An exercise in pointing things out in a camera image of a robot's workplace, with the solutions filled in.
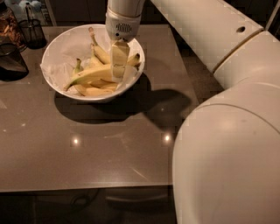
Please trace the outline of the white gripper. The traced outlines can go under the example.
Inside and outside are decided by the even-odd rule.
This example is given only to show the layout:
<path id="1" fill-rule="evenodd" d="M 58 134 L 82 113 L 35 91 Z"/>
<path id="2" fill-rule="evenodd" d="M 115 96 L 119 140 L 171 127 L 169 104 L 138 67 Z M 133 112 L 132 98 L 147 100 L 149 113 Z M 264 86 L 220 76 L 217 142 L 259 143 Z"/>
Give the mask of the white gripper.
<path id="1" fill-rule="evenodd" d="M 142 11 L 139 8 L 121 8 L 120 10 L 107 8 L 106 30 L 110 39 L 115 41 L 110 49 L 112 80 L 115 82 L 123 80 L 130 54 L 127 42 L 130 42 L 137 35 L 141 14 Z"/>

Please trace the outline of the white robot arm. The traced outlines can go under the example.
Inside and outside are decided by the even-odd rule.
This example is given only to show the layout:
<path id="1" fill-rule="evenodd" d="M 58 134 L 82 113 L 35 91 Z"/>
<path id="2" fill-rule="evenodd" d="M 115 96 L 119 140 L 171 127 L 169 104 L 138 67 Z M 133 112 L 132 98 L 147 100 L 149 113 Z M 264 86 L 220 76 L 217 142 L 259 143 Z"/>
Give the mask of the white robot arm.
<path id="1" fill-rule="evenodd" d="M 151 0 L 223 86 L 183 122 L 178 224 L 280 224 L 280 41 L 226 0 Z"/>

